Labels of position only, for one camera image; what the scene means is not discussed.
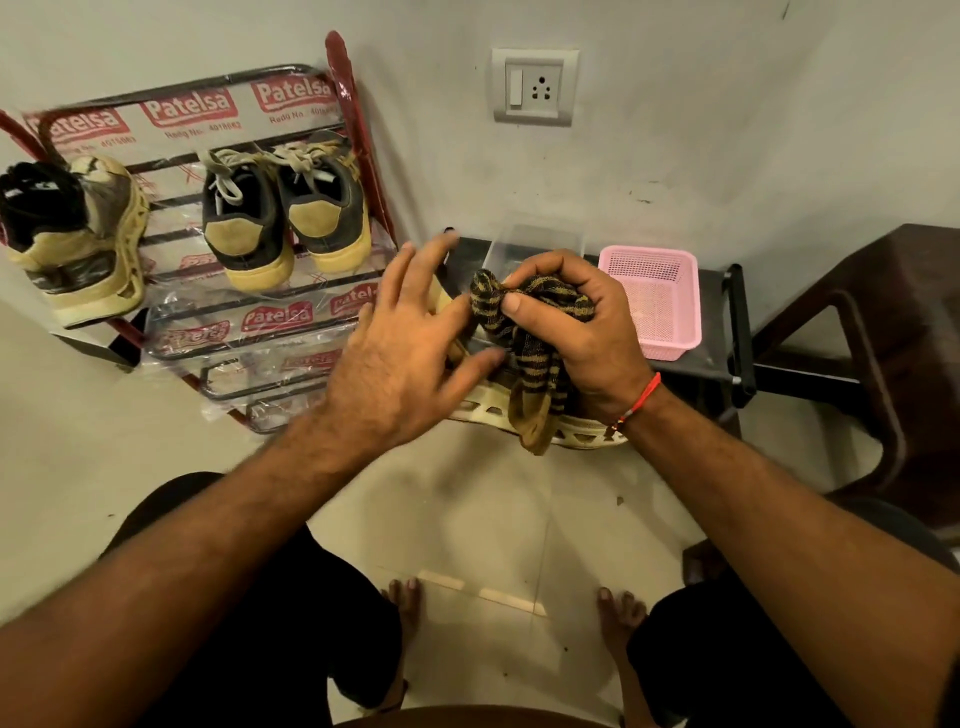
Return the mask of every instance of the bare foot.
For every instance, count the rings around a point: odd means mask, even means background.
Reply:
[[[380,593],[388,601],[393,602],[400,612],[400,627],[403,630],[403,651],[417,636],[420,629],[420,602],[422,601],[422,589],[418,579],[407,579],[406,584],[401,584],[399,580],[394,579],[386,589],[381,589]]]
[[[403,679],[403,660],[407,655],[410,643],[420,629],[420,604],[422,603],[423,591],[417,579],[409,579],[406,584],[394,579],[386,589],[381,589],[380,593],[383,598],[394,603],[400,612],[400,632],[402,635],[400,659],[396,664],[394,682],[384,696],[383,702],[372,711],[373,713],[389,713],[399,710],[407,692],[407,682]]]
[[[609,589],[601,587],[597,593],[597,611],[600,613],[603,643],[619,666],[627,660],[627,642],[646,619],[647,607],[630,592],[624,592],[619,599],[614,599]]]
[[[603,643],[620,674],[620,690],[623,693],[623,718],[620,725],[624,728],[656,728],[657,723],[647,708],[640,681],[627,659],[627,643],[640,623],[646,619],[646,605],[637,601],[630,592],[624,592],[619,599],[614,599],[611,591],[602,587],[597,592],[597,611],[600,613]]]

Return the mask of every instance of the white shoelace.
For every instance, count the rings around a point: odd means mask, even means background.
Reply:
[[[229,205],[240,206],[243,204],[243,192],[233,181],[233,172],[237,167],[244,164],[257,164],[266,155],[263,152],[235,152],[232,149],[221,149],[219,152],[198,152],[197,157],[204,164],[204,167],[213,173],[216,178],[211,184],[210,189],[216,189],[217,194],[214,199],[217,205],[217,214],[224,212],[224,202]]]
[[[320,169],[320,160],[324,157],[333,157],[340,149],[339,142],[326,141],[307,144],[303,141],[293,141],[277,147],[272,152],[265,152],[264,157],[274,164],[290,167],[297,173],[297,178],[303,177],[307,186],[313,192],[319,192],[317,181],[333,182],[337,178],[329,172]],[[343,160],[344,164],[350,166],[353,164],[353,152],[350,152]]]

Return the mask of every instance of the shoe sole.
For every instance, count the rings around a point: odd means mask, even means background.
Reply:
[[[117,225],[116,265],[107,278],[83,290],[50,296],[54,315],[64,328],[88,326],[123,316],[143,303],[143,270],[137,247],[147,229],[150,204],[140,185],[125,168],[117,164],[111,171],[117,173],[119,169],[123,169],[130,179],[130,201]]]
[[[370,234],[370,215],[367,214],[367,201],[363,204],[363,229],[360,236],[345,248],[332,253],[313,253],[313,264],[321,273],[345,273],[354,271],[370,257],[372,239]]]
[[[293,248],[284,240],[283,250],[275,260],[250,271],[234,271],[227,268],[227,278],[234,288],[244,293],[267,291],[290,278],[295,261]]]

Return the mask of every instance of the wall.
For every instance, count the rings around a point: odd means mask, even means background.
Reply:
[[[757,325],[902,222],[960,227],[953,0],[34,0],[0,26],[0,107],[323,62],[329,29],[418,240],[580,219],[741,262]],[[493,46],[581,49],[572,128],[493,123]]]

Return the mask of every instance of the forearm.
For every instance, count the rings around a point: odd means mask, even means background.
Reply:
[[[129,723],[362,465],[277,440],[0,629],[0,724]]]
[[[933,724],[960,646],[953,574],[665,390],[625,433],[855,724]]]

